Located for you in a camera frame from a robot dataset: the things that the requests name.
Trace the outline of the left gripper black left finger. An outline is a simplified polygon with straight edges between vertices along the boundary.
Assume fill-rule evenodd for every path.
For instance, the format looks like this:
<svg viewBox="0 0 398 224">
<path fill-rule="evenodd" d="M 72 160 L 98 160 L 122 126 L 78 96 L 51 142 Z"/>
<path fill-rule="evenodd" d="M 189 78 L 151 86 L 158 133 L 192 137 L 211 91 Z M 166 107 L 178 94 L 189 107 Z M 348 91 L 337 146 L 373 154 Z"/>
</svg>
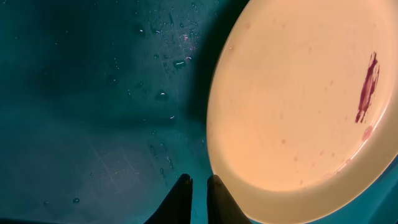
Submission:
<svg viewBox="0 0 398 224">
<path fill-rule="evenodd" d="M 190 224 L 192 198 L 193 179 L 188 174 L 182 174 L 144 224 Z"/>
</svg>

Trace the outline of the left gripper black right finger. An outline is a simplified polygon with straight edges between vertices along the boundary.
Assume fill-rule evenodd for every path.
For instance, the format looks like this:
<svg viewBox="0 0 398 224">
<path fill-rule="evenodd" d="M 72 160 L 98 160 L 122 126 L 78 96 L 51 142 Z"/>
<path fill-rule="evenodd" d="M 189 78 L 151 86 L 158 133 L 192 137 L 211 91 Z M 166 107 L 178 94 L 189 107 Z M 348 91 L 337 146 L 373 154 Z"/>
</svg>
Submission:
<svg viewBox="0 0 398 224">
<path fill-rule="evenodd" d="M 251 224 L 218 175 L 207 180 L 208 224 Z"/>
</svg>

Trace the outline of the yellow plate with stain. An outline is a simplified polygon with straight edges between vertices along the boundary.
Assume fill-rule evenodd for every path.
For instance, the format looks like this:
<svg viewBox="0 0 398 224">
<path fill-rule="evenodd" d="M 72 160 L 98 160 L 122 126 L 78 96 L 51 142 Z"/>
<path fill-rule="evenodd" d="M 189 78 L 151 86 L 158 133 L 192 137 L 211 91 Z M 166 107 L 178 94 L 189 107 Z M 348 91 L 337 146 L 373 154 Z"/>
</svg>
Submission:
<svg viewBox="0 0 398 224">
<path fill-rule="evenodd" d="M 212 79 L 211 168 L 250 219 L 306 223 L 397 155 L 397 2 L 251 0 Z"/>
</svg>

